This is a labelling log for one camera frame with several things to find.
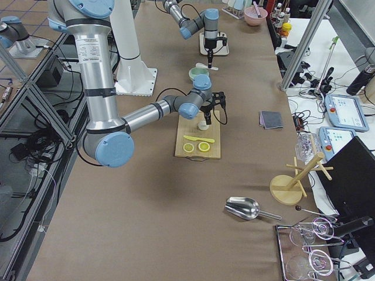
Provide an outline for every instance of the round wooden base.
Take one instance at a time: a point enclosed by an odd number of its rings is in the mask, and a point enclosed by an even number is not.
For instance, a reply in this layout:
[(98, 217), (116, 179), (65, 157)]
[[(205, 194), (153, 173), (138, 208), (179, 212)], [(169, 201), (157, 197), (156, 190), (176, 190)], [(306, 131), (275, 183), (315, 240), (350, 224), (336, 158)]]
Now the round wooden base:
[(281, 174), (271, 180), (271, 194), (282, 204), (295, 205), (302, 199), (302, 191), (297, 184), (289, 190), (286, 189), (286, 186), (292, 179), (292, 177)]

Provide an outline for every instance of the yellow knife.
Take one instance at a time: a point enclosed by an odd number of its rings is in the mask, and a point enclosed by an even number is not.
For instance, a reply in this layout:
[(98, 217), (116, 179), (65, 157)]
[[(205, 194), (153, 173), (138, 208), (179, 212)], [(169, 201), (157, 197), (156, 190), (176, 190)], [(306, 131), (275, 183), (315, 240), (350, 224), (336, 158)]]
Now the yellow knife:
[(183, 136), (185, 139), (188, 139), (190, 141), (202, 141), (202, 142), (210, 142), (210, 143), (215, 143), (214, 139), (208, 139), (208, 138), (198, 138), (196, 136)]

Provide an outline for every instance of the pink bowl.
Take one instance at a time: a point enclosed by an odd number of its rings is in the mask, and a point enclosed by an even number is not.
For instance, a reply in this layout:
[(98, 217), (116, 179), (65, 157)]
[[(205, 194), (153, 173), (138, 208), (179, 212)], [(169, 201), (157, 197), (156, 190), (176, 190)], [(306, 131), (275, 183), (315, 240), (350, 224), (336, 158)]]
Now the pink bowl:
[(258, 9), (259, 9), (260, 15), (262, 16), (261, 18), (258, 18), (257, 11), (255, 10), (253, 6), (245, 9), (244, 17), (248, 25), (258, 26), (263, 21), (265, 21), (265, 18), (268, 16), (268, 12), (265, 9), (260, 8), (260, 7)]

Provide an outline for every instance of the white table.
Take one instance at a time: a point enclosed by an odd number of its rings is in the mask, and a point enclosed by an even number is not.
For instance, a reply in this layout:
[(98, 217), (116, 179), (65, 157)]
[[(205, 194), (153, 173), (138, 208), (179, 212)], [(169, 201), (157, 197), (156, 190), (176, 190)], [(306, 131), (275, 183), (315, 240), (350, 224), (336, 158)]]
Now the white table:
[[(309, 20), (307, 19), (291, 19), (292, 24), (292, 30), (288, 36), (288, 43), (292, 46), (297, 46), (306, 27)], [(323, 20), (320, 24), (318, 30), (315, 33), (314, 38), (312, 39), (310, 43), (310, 55), (305, 56), (303, 58), (303, 61), (309, 63), (311, 67), (308, 69), (311, 71), (311, 73), (315, 73), (314, 76), (320, 79), (324, 65), (327, 61), (328, 55), (329, 55), (329, 47), (332, 44), (332, 39), (336, 37), (337, 34), (335, 30), (333, 29), (332, 25), (329, 23), (328, 20)], [(284, 49), (276, 49), (276, 53), (282, 52)], [(345, 49), (342, 42), (339, 40), (336, 44), (336, 47), (333, 51), (332, 58), (329, 63), (329, 67), (334, 67), (335, 70), (332, 73), (333, 82), (339, 85), (350, 85), (350, 83), (354, 80), (354, 78), (358, 75), (359, 71), (356, 68), (356, 65), (354, 64), (353, 60), (350, 58), (347, 50)], [(300, 91), (308, 91), (309, 83), (305, 83), (301, 87), (295, 87), (295, 88), (289, 88), (287, 90), (287, 95), (289, 97), (289, 104), (291, 108), (291, 112), (302, 112), (303, 110), (310, 110), (311, 116), (315, 116), (318, 118), (322, 118), (322, 113), (318, 111), (317, 101), (316, 100), (307, 100), (301, 97), (298, 97), (298, 93)], [(332, 90), (329, 93), (334, 94), (346, 94), (346, 87), (339, 88), (340, 86), (337, 86), (337, 89)], [(363, 108), (363, 111), (365, 114), (371, 114), (374, 112), (374, 110), (371, 110), (369, 108)], [(364, 142), (364, 144), (369, 149), (375, 149), (375, 116), (366, 117), (366, 120), (369, 124), (370, 130), (365, 133), (357, 132), (357, 136)], [(318, 130), (322, 126), (332, 126), (332, 124), (329, 122), (328, 117), (324, 120), (316, 119), (313, 117), (310, 117), (308, 119), (309, 125), (307, 127), (307, 131), (310, 131), (312, 133), (318, 134)], [(332, 206), (329, 204), (327, 200), (327, 195), (325, 193), (325, 190), (320, 183), (319, 177), (316, 175), (315, 172), (312, 172), (311, 175), (313, 175), (313, 178), (315, 179), (315, 185), (313, 187), (313, 193), (314, 198), (317, 207), (323, 211), (325, 214), (334, 214), (336, 211), (332, 208)], [(352, 255), (345, 256), (344, 260), (349, 261), (351, 263), (356, 263), (360, 261), (362, 258), (364, 258), (364, 253), (362, 250), (360, 250), (358, 253), (354, 253)], [(352, 276), (357, 274), (357, 272), (351, 268), (348, 270), (342, 271), (345, 280), (350, 279)]]

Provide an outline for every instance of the folded cloth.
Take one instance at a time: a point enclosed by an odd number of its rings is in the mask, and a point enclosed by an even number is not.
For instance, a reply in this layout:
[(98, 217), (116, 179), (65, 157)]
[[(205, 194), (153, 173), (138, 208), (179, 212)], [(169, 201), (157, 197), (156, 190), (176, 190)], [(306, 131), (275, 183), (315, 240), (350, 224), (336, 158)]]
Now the folded cloth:
[(282, 128), (282, 118), (280, 112), (275, 111), (260, 111), (259, 125), (264, 129)]

